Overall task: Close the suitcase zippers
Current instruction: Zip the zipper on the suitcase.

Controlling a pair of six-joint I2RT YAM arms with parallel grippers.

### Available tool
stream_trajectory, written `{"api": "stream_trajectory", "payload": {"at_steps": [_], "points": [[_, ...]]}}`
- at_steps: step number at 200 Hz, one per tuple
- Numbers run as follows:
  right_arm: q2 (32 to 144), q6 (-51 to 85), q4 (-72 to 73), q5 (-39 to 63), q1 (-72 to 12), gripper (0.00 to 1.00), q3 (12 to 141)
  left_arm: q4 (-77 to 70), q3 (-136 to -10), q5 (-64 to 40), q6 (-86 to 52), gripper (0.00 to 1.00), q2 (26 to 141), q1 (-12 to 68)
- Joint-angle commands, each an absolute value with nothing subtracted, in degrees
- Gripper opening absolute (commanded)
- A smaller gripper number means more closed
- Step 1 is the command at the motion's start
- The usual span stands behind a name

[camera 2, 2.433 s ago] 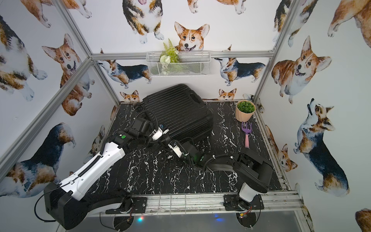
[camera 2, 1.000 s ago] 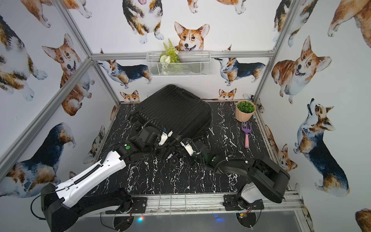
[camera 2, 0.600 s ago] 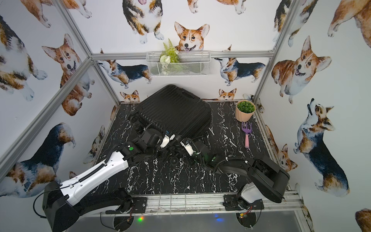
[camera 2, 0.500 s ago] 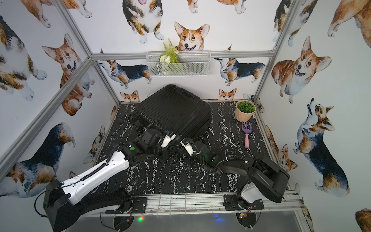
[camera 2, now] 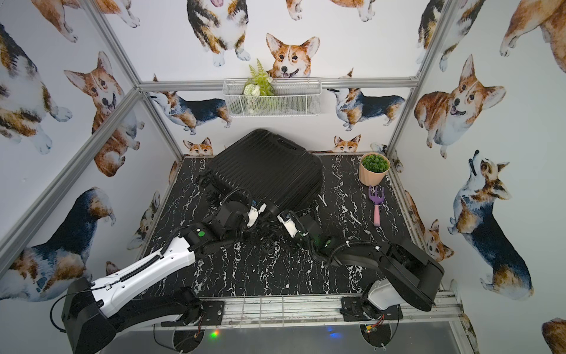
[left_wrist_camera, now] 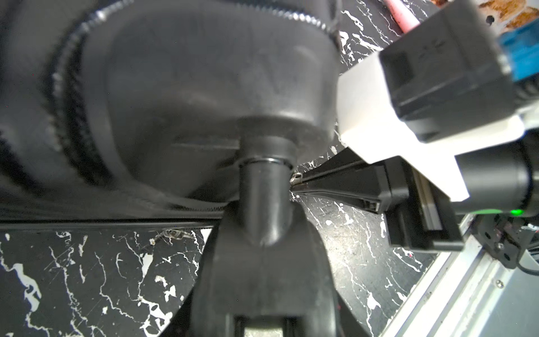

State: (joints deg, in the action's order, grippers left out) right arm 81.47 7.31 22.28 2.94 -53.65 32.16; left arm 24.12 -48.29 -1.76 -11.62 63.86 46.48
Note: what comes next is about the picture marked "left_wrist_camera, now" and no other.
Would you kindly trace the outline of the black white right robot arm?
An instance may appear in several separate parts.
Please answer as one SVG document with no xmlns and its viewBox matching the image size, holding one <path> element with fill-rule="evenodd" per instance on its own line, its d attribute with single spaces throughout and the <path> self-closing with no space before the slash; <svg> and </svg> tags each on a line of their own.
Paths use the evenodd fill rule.
<svg viewBox="0 0 539 337">
<path fill-rule="evenodd" d="M 479 243 L 504 267 L 518 268 L 538 231 L 538 132 L 456 161 L 469 193 L 462 202 L 400 157 L 368 164 L 350 149 L 295 178 L 292 191 L 382 214 L 390 244 L 411 251 L 462 250 L 460 219 L 472 215 Z"/>
</svg>

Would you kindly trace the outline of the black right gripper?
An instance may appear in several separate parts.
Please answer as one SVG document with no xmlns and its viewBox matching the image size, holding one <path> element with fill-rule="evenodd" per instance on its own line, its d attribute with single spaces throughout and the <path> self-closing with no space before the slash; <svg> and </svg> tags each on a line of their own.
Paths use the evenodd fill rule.
<svg viewBox="0 0 539 337">
<path fill-rule="evenodd" d="M 463 235 L 449 197 L 409 163 L 394 157 L 384 161 L 385 168 L 355 165 L 366 162 L 347 147 L 302 173 L 291 191 L 370 213 L 385 212 L 393 247 L 430 253 L 463 249 Z"/>
</svg>

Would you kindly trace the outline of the silver white zipper pull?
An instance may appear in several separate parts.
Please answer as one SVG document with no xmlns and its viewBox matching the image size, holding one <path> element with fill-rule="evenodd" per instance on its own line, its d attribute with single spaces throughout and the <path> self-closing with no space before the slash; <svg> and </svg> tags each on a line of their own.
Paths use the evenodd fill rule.
<svg viewBox="0 0 539 337">
<path fill-rule="evenodd" d="M 291 185 L 297 185 L 302 182 L 303 174 L 301 172 L 293 172 L 290 179 Z"/>
</svg>

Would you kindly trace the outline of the black hard-shell suitcase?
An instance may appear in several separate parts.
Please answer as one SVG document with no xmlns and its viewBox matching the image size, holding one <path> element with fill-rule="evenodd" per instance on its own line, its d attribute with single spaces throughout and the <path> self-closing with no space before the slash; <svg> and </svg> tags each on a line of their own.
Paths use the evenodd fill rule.
<svg viewBox="0 0 539 337">
<path fill-rule="evenodd" d="M 167 336 L 341 336 L 290 199 L 332 141 L 339 1 L 3 1 L 1 224 L 212 225 Z"/>
</svg>

